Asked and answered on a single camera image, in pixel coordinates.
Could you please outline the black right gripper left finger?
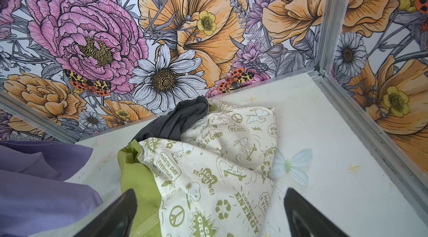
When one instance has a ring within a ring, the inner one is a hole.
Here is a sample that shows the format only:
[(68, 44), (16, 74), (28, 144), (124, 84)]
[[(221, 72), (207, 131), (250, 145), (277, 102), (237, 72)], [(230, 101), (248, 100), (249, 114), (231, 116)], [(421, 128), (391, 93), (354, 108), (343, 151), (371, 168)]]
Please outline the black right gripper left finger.
[(136, 194), (129, 189), (74, 237), (129, 237), (136, 212)]

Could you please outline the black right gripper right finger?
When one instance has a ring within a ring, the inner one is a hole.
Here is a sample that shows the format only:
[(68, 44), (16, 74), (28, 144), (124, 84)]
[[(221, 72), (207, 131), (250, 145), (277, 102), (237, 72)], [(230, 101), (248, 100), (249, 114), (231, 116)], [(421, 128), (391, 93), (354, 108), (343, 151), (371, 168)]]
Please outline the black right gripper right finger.
[(288, 188), (284, 208), (292, 237), (348, 237), (293, 188)]

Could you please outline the purple cloth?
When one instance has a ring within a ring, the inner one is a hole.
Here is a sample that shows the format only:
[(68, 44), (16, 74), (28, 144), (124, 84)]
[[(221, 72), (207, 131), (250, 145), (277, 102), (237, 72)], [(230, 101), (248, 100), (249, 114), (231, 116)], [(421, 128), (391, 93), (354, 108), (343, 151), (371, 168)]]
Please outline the purple cloth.
[(94, 189), (68, 182), (92, 153), (59, 141), (1, 141), (1, 236), (60, 229), (100, 206)]

